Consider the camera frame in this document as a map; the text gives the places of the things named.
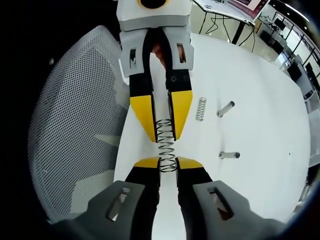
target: metal pin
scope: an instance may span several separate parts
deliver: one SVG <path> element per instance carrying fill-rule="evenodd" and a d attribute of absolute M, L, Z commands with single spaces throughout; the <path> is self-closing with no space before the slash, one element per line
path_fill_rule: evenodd
<path fill-rule="evenodd" d="M 230 109 L 232 109 L 235 106 L 235 102 L 231 101 L 227 105 L 224 106 L 220 111 L 216 112 L 216 115 L 219 118 L 222 118 Z"/>
<path fill-rule="evenodd" d="M 221 151 L 219 153 L 219 158 L 220 159 L 238 159 L 240 158 L 240 152 L 224 152 L 224 151 Z"/>

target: white table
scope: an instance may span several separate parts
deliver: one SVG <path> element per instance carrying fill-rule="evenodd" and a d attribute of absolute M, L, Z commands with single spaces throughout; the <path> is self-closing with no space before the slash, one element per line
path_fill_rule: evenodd
<path fill-rule="evenodd" d="M 205 12 L 203 23 L 201 25 L 199 34 L 201 33 L 201 30 L 206 21 L 206 17 L 208 13 L 219 14 L 219 15 L 239 21 L 239 26 L 231 41 L 232 44 L 237 44 L 237 41 L 239 40 L 239 37 L 244 29 L 245 24 L 251 25 L 251 26 L 255 25 L 255 21 L 251 17 L 242 13 L 240 10 L 236 10 L 232 5 L 230 5 L 227 2 L 221 3 L 213 0 L 193 0 L 193 1 Z"/>
<path fill-rule="evenodd" d="M 203 164 L 213 181 L 222 180 L 249 200 L 263 218 L 286 222 L 304 188 L 310 158 L 308 115 L 299 87 L 276 66 L 245 49 L 204 35 L 191 35 L 193 101 L 176 156 Z M 165 71 L 152 55 L 157 120 L 168 118 Z M 196 121 L 199 98 L 207 99 L 203 121 Z M 216 112 L 235 107 L 222 118 Z M 132 108 L 124 124 L 114 180 L 124 181 L 138 160 L 158 156 Z M 218 158 L 240 152 L 238 159 Z M 152 239 L 185 239 L 177 200 L 176 174 L 162 173 L 160 203 Z"/>

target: floor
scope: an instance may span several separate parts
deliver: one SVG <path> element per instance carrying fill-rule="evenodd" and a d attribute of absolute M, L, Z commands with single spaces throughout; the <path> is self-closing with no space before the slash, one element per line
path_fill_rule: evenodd
<path fill-rule="evenodd" d="M 197 33 L 197 34 L 200 33 L 200 29 L 204 21 L 204 18 L 205 18 L 205 13 L 203 12 L 203 10 L 193 2 L 191 15 L 190 15 L 190 27 L 191 27 L 192 33 Z M 217 14 L 215 16 L 215 14 L 213 13 L 208 13 L 206 15 L 205 22 L 203 24 L 200 34 L 230 42 L 232 41 L 237 31 L 238 25 L 239 25 L 239 22 L 237 20 L 226 19 L 226 17 L 223 17 L 221 15 Z M 250 35 L 251 32 L 252 32 L 252 28 L 246 25 L 242 31 L 242 34 L 237 44 L 238 45 L 241 44 Z M 285 56 L 283 56 L 282 54 L 279 55 L 278 53 L 276 53 L 272 48 L 266 45 L 265 42 L 262 41 L 255 33 L 254 35 L 252 34 L 240 46 L 248 51 L 253 50 L 254 54 L 278 66 L 280 70 L 282 70 L 285 74 L 289 75 L 284 68 L 284 64 L 286 60 Z"/>

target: metal spring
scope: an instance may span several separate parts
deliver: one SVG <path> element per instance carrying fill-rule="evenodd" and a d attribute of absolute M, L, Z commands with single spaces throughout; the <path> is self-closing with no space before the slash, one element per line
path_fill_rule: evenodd
<path fill-rule="evenodd" d="M 156 131 L 158 135 L 158 143 L 161 144 L 159 149 L 160 155 L 160 171 L 162 173 L 174 172 L 177 169 L 176 155 L 173 154 L 174 144 L 172 123 L 170 119 L 162 119 L 156 122 Z"/>
<path fill-rule="evenodd" d="M 207 99 L 204 97 L 201 97 L 199 99 L 199 105 L 198 105 L 198 110 L 196 112 L 195 120 L 197 121 L 203 121 L 205 118 L 205 112 L 206 112 L 206 103 Z"/>

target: perforated mesh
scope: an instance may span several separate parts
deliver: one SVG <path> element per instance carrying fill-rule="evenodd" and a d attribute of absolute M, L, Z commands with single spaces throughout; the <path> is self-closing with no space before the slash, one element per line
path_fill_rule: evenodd
<path fill-rule="evenodd" d="M 62 57 L 42 90 L 28 154 L 34 188 L 52 222 L 78 216 L 113 182 L 129 107 L 120 53 L 109 31 L 98 26 Z"/>

